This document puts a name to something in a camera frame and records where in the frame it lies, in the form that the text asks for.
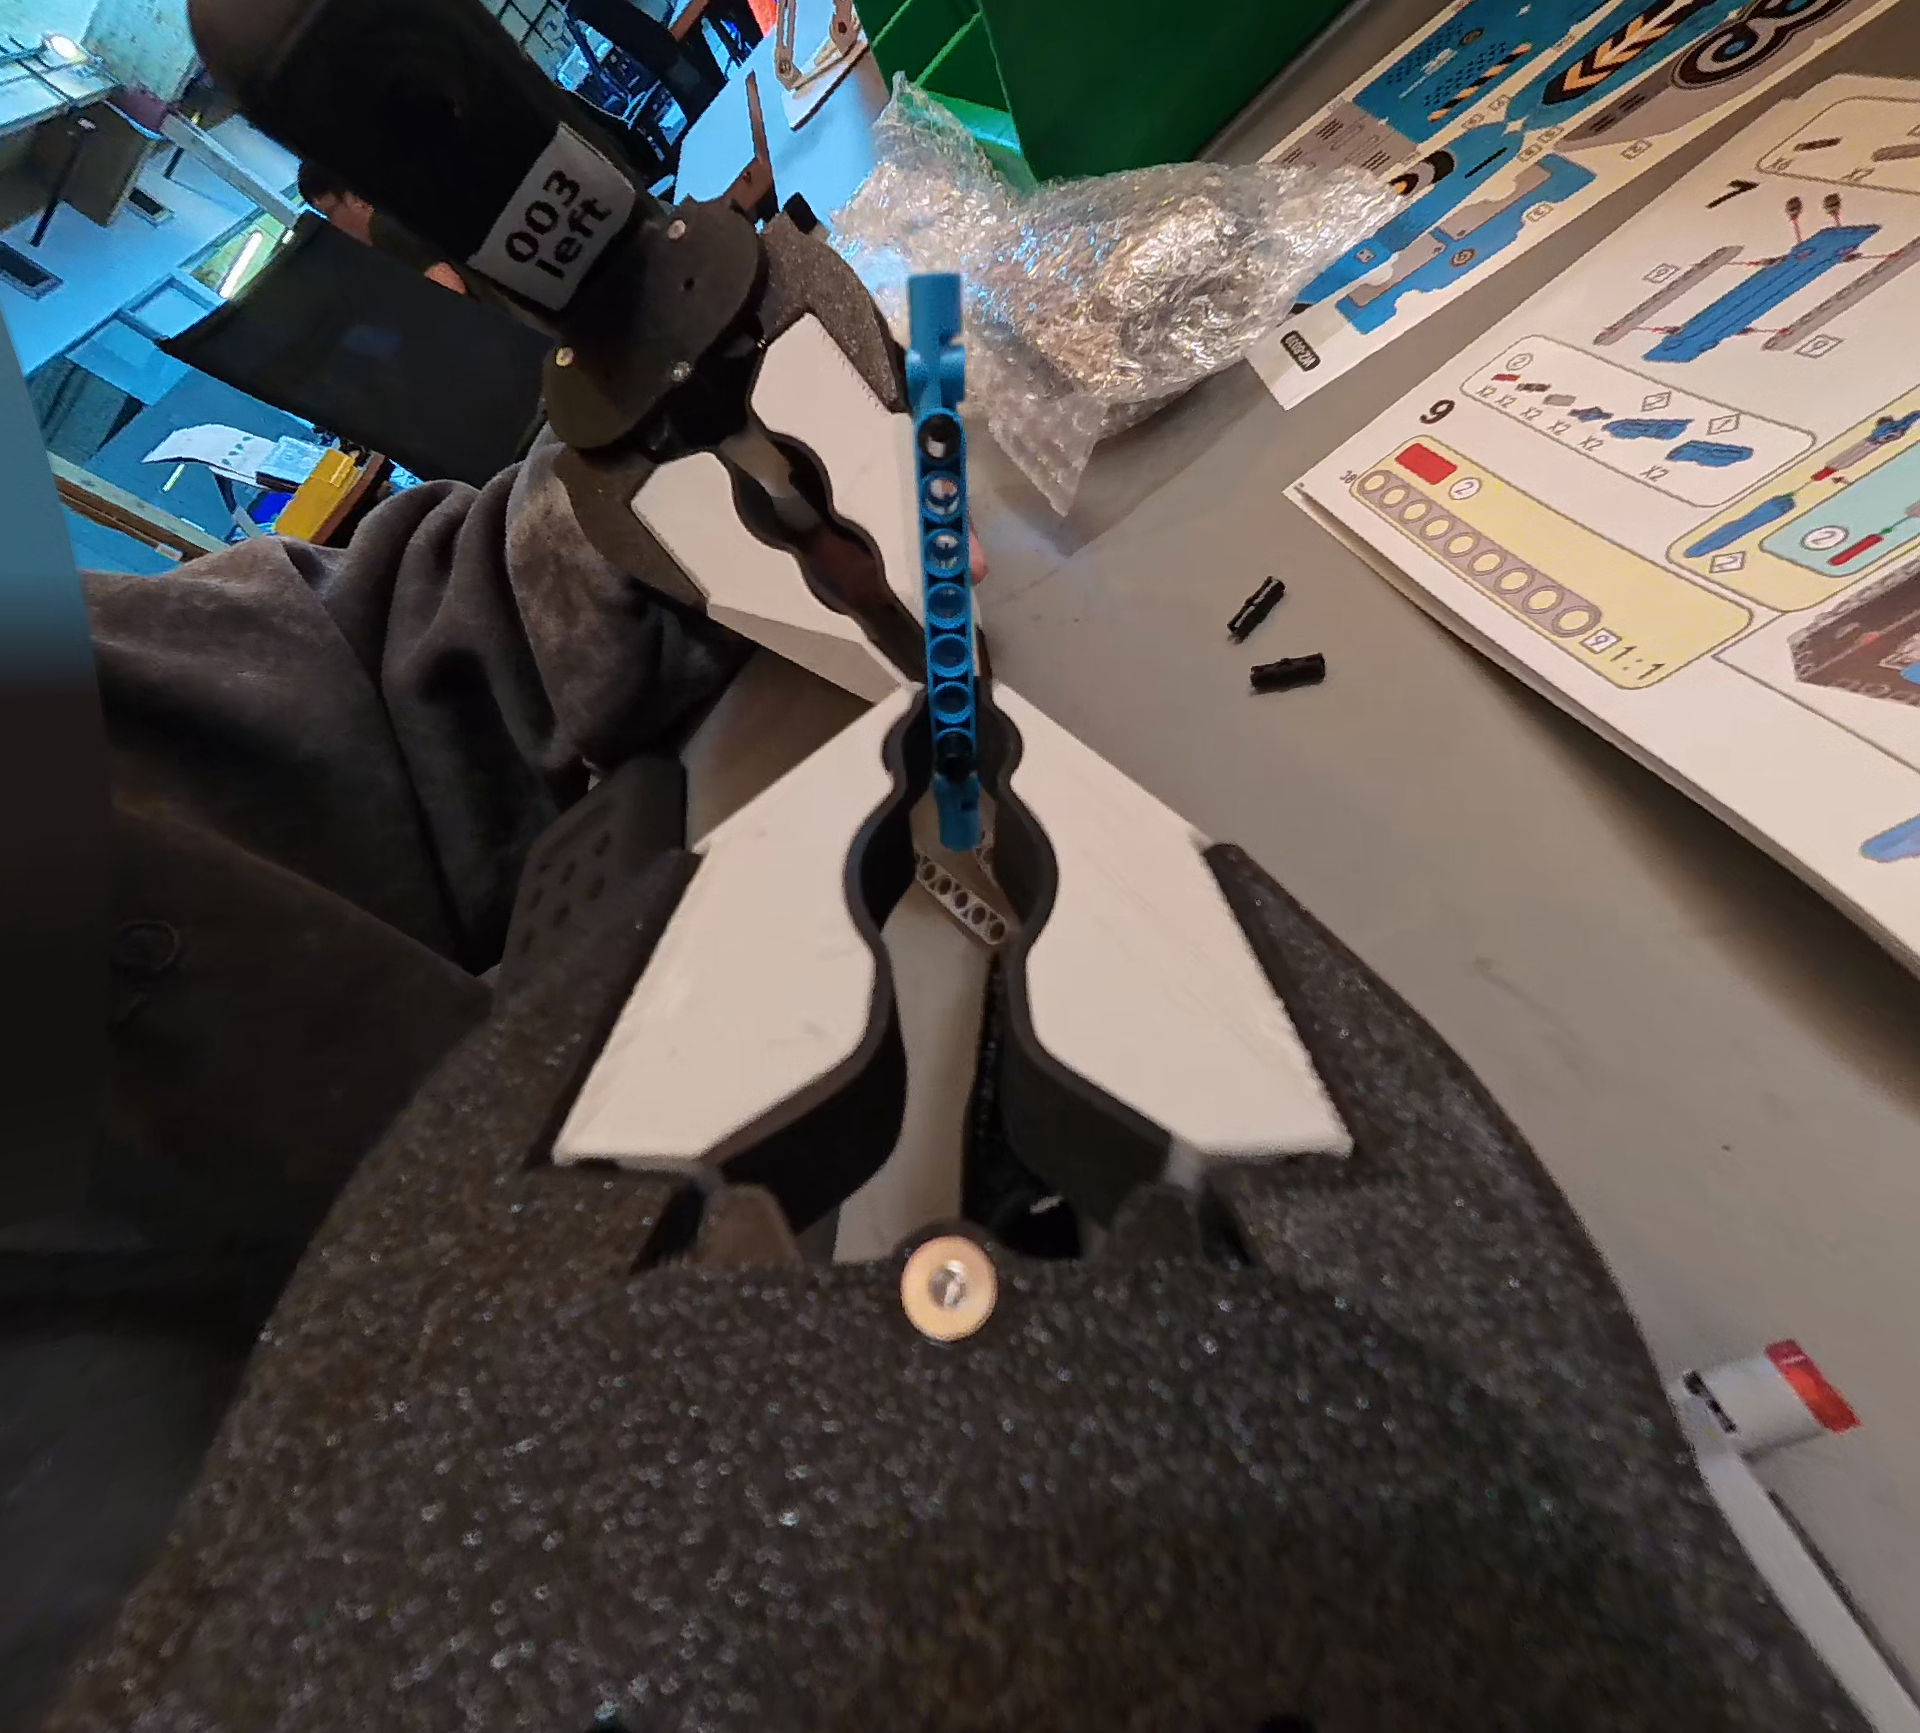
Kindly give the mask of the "person's left forearm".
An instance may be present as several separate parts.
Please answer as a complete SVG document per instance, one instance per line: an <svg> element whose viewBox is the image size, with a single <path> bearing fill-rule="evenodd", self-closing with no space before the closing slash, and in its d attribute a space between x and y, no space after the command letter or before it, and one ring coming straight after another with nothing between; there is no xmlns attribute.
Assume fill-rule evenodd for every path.
<svg viewBox="0 0 1920 1733"><path fill-rule="evenodd" d="M589 544L561 451L405 490L340 548L84 576L123 899L134 852L168 852L219 899L500 958L539 836L679 749L751 653Z"/></svg>

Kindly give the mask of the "grey perforated building beam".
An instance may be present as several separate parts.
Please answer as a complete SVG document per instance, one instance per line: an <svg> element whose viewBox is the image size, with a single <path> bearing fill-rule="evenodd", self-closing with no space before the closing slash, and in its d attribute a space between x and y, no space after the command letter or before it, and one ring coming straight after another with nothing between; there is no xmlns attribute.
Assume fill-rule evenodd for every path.
<svg viewBox="0 0 1920 1733"><path fill-rule="evenodd" d="M917 852L915 883L975 945L997 950L1010 938L1017 924L1013 908L977 862L967 858L951 867Z"/></svg>

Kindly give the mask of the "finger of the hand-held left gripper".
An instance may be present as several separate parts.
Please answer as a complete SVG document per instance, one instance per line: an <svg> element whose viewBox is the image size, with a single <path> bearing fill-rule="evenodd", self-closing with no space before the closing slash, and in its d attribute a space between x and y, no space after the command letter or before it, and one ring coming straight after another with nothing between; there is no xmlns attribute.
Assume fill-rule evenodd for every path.
<svg viewBox="0 0 1920 1733"><path fill-rule="evenodd" d="M734 476L714 453L657 467L631 515L720 626L870 704L915 682L852 615L816 595L789 546L752 530Z"/></svg>
<svg viewBox="0 0 1920 1733"><path fill-rule="evenodd" d="M757 424L807 453L831 512L878 551L904 615L922 626L922 558L909 414L867 384L849 353L803 315L767 346L749 394Z"/></svg>

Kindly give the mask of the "person's dark jacket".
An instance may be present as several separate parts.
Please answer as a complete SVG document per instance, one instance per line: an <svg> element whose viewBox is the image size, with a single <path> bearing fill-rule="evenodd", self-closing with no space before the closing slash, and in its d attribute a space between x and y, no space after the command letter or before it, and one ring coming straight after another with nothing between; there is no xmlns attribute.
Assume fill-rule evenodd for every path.
<svg viewBox="0 0 1920 1733"><path fill-rule="evenodd" d="M114 815L108 881L90 1191L4 1230L4 1728L150 1571L292 1269L486 1008L441 952L152 809Z"/></svg>

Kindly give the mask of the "black dotted mat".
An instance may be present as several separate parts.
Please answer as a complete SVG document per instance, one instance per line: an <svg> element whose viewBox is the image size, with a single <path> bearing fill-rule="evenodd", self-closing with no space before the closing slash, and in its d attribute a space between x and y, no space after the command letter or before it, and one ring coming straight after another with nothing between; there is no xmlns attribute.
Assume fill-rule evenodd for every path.
<svg viewBox="0 0 1920 1733"><path fill-rule="evenodd" d="M685 866L685 850L685 762L643 755L599 777L525 858L493 971L494 1000L509 1000L547 962L611 927L657 864L671 874Z"/></svg>

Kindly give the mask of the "blue sticker sheet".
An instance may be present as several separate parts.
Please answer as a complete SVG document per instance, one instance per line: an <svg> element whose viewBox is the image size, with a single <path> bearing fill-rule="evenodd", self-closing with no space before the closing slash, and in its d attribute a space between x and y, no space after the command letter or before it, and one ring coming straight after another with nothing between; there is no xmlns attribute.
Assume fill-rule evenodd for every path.
<svg viewBox="0 0 1920 1733"><path fill-rule="evenodd" d="M1270 157L1389 210L1250 365L1281 405L1354 371L1897 0L1452 0Z"/></svg>

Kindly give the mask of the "clear bubble wrap bag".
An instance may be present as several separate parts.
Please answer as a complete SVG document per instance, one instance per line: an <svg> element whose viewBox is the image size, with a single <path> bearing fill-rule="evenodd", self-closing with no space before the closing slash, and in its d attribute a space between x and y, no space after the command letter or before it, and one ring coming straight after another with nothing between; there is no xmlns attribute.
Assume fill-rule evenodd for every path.
<svg viewBox="0 0 1920 1733"><path fill-rule="evenodd" d="M1275 333L1393 193L1343 161L1178 161L1034 184L898 79L831 241L907 344L907 284L964 295L965 405L1067 514L1093 451Z"/></svg>

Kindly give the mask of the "yellow plastic bin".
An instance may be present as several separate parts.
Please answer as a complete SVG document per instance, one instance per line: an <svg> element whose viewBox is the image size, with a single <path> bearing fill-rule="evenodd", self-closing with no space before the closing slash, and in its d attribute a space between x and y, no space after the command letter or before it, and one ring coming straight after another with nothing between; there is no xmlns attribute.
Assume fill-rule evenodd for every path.
<svg viewBox="0 0 1920 1733"><path fill-rule="evenodd" d="M278 514L276 538L328 546L354 512L364 483L367 473L358 458L328 449Z"/></svg>

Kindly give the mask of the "grey black motor block assembly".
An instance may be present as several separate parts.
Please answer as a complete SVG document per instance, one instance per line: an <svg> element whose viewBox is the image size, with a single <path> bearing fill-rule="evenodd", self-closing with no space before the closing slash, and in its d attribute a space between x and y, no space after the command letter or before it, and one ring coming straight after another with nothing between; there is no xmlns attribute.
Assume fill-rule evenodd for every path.
<svg viewBox="0 0 1920 1733"><path fill-rule="evenodd" d="M1872 1729L1914 1731L1915 1681L1759 1475L1765 1457L1855 1432L1850 1401L1791 1339L1689 1369L1667 1396L1708 1493L1786 1617Z"/></svg>

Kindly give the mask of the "grey desk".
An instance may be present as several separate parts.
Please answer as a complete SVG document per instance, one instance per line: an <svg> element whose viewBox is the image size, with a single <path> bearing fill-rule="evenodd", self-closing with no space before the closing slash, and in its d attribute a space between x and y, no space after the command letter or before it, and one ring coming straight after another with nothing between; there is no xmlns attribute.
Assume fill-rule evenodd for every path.
<svg viewBox="0 0 1920 1733"><path fill-rule="evenodd" d="M1915 1681L1915 979L1287 496L1763 108L1293 409L1215 377L1098 449L1068 518L981 431L971 501L997 664L1439 1031L1572 1199L1658 1370L1812 1349L1861 1430L1763 1480ZM1284 599L1233 644L1266 576ZM1324 684L1250 692L1254 664L1310 653Z"/></svg>

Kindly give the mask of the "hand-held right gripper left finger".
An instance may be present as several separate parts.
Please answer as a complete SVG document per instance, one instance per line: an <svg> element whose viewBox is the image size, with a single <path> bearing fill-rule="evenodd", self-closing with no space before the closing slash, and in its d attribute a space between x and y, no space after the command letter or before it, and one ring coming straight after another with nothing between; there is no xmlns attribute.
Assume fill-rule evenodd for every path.
<svg viewBox="0 0 1920 1733"><path fill-rule="evenodd" d="M734 809L694 870L554 1145L558 1165L720 1170L797 1121L867 1034L879 962L849 862L895 797L901 687Z"/></svg>

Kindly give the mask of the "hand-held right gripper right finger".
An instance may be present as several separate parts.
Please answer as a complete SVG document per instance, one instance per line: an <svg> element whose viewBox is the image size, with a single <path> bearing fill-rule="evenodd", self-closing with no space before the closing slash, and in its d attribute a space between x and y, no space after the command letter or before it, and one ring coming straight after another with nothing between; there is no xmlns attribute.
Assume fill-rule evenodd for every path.
<svg viewBox="0 0 1920 1733"><path fill-rule="evenodd" d="M980 712L1003 950L1001 1098L1041 1177L1345 1160L1352 1135L1225 883L1227 843L1010 687Z"/></svg>

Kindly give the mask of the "blue perforated building beam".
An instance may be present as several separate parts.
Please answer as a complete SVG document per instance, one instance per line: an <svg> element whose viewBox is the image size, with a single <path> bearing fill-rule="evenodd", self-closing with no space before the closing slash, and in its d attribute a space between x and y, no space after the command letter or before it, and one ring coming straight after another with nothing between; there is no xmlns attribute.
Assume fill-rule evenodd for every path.
<svg viewBox="0 0 1920 1733"><path fill-rule="evenodd" d="M932 794L939 839L947 852L974 852L980 838L961 333L959 276L912 276L904 369L914 424Z"/></svg>

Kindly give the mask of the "black mesh office chair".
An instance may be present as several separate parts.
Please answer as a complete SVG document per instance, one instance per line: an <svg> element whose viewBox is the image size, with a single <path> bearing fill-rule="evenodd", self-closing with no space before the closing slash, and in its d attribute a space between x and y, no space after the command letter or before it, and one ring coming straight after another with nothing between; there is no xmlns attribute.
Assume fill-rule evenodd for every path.
<svg viewBox="0 0 1920 1733"><path fill-rule="evenodd" d="M545 334L311 213L245 291L160 348L420 479L479 487L543 423Z"/></svg>

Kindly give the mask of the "open instruction booklet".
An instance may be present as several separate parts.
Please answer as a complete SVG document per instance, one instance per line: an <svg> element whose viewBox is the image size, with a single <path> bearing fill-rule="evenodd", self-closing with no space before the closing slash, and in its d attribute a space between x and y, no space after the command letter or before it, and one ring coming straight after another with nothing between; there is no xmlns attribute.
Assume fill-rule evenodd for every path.
<svg viewBox="0 0 1920 1733"><path fill-rule="evenodd" d="M1918 84L1763 112L1291 498L1918 952Z"/></svg>

